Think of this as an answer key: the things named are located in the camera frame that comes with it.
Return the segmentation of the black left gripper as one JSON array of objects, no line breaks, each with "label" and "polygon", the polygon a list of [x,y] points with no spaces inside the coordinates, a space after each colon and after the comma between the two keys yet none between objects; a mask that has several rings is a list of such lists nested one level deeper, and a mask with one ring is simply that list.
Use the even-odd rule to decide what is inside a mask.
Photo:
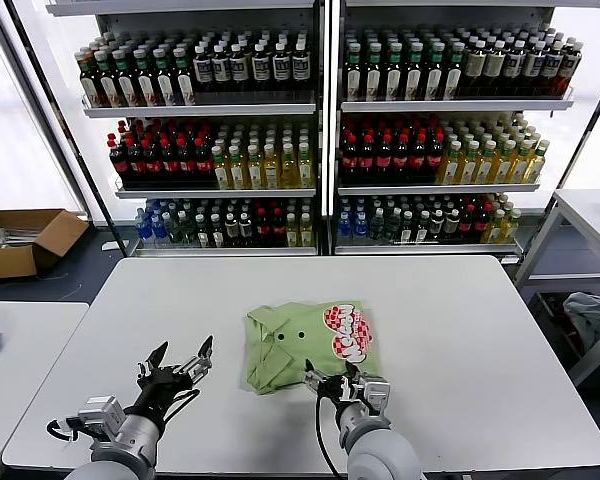
[{"label": "black left gripper", "polygon": [[212,368],[213,336],[209,335],[198,353],[177,368],[163,368],[161,362],[168,349],[164,341],[154,349],[144,362],[138,364],[137,383],[140,395],[137,406],[151,410],[167,410],[181,392],[190,390]]}]

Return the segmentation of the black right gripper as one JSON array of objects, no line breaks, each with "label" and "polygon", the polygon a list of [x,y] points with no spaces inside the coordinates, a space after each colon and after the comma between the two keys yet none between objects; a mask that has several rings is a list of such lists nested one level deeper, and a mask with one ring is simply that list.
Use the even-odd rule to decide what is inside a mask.
[{"label": "black right gripper", "polygon": [[304,383],[319,399],[326,398],[335,407],[347,405],[351,400],[361,400],[361,371],[349,361],[345,362],[345,367],[346,373],[344,375],[325,377],[309,359],[306,359]]}]

